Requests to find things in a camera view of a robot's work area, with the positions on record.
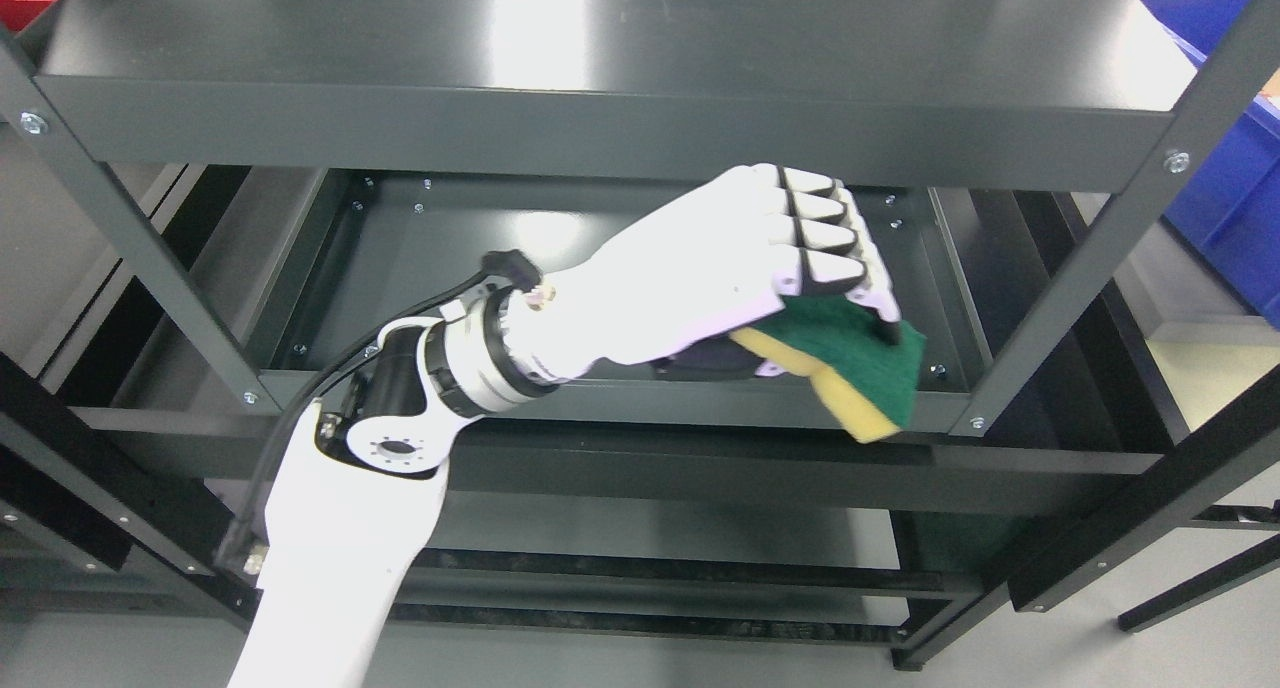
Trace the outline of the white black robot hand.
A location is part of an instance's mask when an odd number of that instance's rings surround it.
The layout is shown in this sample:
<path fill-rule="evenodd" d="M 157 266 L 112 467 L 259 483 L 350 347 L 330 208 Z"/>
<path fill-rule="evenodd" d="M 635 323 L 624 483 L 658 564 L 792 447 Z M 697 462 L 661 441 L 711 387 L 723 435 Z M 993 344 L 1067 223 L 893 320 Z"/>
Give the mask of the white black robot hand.
<path fill-rule="evenodd" d="M 643 364 L 780 313 L 788 295 L 840 295 L 897 341 L 888 269 L 849 187 L 760 162 L 731 168 L 611 237 L 576 267 L 508 301 L 503 343 L 536 382 L 599 361 Z"/>

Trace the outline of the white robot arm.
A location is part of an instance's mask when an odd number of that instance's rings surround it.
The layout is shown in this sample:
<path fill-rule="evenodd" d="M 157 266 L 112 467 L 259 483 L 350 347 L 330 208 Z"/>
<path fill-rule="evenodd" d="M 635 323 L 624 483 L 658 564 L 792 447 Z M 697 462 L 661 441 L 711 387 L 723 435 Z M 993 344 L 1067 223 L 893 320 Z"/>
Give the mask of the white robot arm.
<path fill-rule="evenodd" d="M 265 505 L 261 593 L 233 687 L 360 687 L 396 596 L 440 517 L 458 434 L 554 391 L 500 327 L 543 274 L 517 249 L 406 309 L 376 364 L 339 361 L 308 387 Z"/>

